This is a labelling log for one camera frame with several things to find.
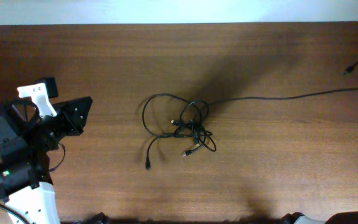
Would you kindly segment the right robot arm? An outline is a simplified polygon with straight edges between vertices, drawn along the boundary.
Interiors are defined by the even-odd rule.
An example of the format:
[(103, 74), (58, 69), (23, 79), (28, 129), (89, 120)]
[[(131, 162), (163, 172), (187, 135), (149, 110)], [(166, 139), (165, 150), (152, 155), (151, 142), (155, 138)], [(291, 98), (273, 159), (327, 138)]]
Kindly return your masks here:
[(333, 215), (326, 221), (315, 220), (307, 217), (303, 213), (288, 213), (279, 221), (279, 224), (358, 224), (358, 211), (355, 212), (342, 212)]

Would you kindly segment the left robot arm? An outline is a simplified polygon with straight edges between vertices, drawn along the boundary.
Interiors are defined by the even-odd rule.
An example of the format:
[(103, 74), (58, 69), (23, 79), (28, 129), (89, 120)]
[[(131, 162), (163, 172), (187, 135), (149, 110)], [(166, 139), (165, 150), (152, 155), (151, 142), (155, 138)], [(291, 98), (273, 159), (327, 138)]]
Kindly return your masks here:
[(83, 133), (92, 103), (86, 96), (54, 104), (49, 118), (30, 100), (0, 103), (0, 209), (13, 223), (60, 223), (48, 152)]

